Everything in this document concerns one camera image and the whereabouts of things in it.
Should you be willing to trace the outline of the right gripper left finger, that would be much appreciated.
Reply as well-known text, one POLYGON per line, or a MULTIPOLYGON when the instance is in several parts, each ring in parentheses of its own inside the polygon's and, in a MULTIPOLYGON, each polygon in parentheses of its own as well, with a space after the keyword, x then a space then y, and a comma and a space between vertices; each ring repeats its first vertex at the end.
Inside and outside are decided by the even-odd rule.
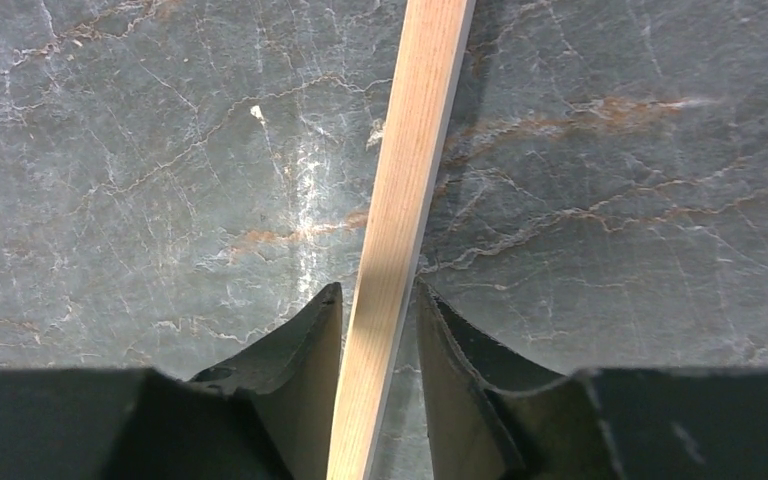
POLYGON ((188 380, 142 368, 0 369, 0 479, 322 479, 342 289, 188 380))

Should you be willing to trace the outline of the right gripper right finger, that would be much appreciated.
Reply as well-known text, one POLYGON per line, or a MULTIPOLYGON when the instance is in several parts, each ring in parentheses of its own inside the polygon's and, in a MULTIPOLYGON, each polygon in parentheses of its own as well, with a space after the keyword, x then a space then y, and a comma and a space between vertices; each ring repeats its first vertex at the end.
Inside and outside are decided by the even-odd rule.
POLYGON ((768 479, 768 368, 563 375, 416 284, 438 479, 768 479))

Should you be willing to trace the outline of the wooden picture frame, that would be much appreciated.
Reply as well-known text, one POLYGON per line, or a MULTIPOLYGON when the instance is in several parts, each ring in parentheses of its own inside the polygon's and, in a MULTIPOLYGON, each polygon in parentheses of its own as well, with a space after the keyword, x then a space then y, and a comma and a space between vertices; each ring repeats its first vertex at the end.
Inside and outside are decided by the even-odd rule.
POLYGON ((369 476, 474 7, 406 4, 335 397, 328 480, 369 476))

